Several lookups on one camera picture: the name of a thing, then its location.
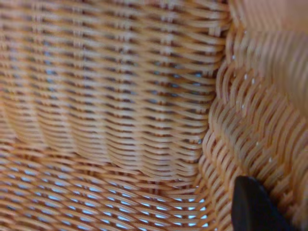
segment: wicker backrest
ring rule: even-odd
[[[37,147],[191,180],[230,21],[219,2],[2,0],[6,117]]]
[[[308,227],[308,37],[248,2],[0,0],[0,230],[231,231],[239,175]]]

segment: rattan strand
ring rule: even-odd
[[[194,178],[229,9],[144,3],[0,0],[1,104],[18,139]]]
[[[208,189],[101,165],[77,154],[1,143],[0,230],[214,230]]]

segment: woven pattern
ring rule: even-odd
[[[300,91],[307,81],[307,45],[301,43],[306,39],[251,34],[235,26],[229,31],[196,182],[209,187],[220,230],[232,230],[231,200],[239,175],[257,178],[286,218],[307,227],[308,124]],[[296,64],[286,62],[279,51],[268,51],[271,42],[275,48],[284,45],[285,57]]]
[[[207,188],[76,154],[1,144],[0,230],[214,230]]]
[[[3,112],[18,139],[191,180],[230,16],[208,1],[0,1]]]
[[[232,231],[239,175],[308,227],[308,37],[245,2],[0,0],[0,230]]]

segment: black object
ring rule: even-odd
[[[234,231],[293,231],[270,202],[265,189],[251,177],[235,180],[232,202]]]

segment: tan wicker weave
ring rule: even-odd
[[[155,178],[194,177],[226,4],[0,2],[2,98],[18,139]]]
[[[238,175],[308,227],[308,36],[272,3],[0,0],[0,231],[231,231]]]

